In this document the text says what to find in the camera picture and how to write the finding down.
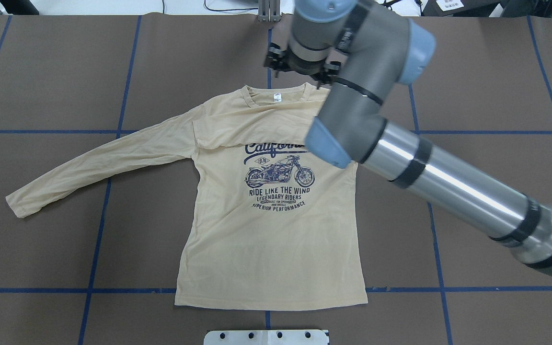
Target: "motorcycle graphic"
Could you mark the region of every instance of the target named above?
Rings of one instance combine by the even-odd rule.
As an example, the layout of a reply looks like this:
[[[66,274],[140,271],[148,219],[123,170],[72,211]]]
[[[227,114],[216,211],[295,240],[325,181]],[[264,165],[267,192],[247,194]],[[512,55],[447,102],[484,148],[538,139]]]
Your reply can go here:
[[[315,181],[315,175],[311,168],[301,166],[299,156],[287,155],[285,159],[261,168],[250,168],[244,182],[250,188],[257,188],[264,184],[287,183],[293,174],[293,167],[298,170],[295,173],[295,181],[303,187],[311,186]]]

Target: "shirt sleeve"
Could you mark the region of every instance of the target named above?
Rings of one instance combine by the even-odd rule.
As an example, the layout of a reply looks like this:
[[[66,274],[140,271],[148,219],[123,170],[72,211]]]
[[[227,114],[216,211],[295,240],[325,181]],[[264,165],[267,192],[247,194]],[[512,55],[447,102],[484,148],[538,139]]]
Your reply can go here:
[[[18,218],[25,218],[78,188],[106,177],[190,158],[196,148],[193,120],[203,115],[200,105],[158,125],[103,144],[48,171],[8,195],[6,201]]]

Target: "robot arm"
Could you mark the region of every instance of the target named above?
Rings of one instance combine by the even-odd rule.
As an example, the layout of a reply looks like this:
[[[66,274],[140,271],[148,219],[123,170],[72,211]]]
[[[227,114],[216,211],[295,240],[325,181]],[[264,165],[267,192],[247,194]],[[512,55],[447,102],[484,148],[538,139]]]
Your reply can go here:
[[[474,225],[523,264],[552,275],[552,205],[506,186],[379,115],[395,83],[429,63],[434,37],[371,0],[298,0],[288,49],[272,44],[265,66],[333,85],[305,144],[344,168],[357,161]],[[326,63],[334,47],[346,66]]]

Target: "white floor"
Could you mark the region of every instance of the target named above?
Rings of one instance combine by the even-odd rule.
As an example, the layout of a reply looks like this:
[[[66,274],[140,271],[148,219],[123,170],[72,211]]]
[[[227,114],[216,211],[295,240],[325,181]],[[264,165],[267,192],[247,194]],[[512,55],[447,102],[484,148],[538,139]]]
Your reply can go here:
[[[204,8],[203,0],[31,0],[35,8],[43,15],[139,15],[163,11],[180,15],[205,14],[238,14],[255,13],[255,11],[216,12]],[[239,9],[256,7],[257,0],[206,0],[206,5],[212,9]],[[281,0],[283,13],[293,13],[294,0]],[[414,0],[401,0],[392,7],[393,11],[403,16],[419,16],[420,9]],[[498,5],[491,17],[499,17],[502,12]]]

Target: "white bracket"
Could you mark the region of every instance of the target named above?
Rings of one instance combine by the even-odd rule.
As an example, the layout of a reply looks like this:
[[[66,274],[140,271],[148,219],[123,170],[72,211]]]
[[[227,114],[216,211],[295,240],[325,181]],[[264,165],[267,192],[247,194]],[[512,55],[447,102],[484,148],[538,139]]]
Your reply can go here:
[[[329,331],[211,331],[204,337],[204,345],[329,345]]]
[[[260,22],[280,22],[280,0],[259,0]]]

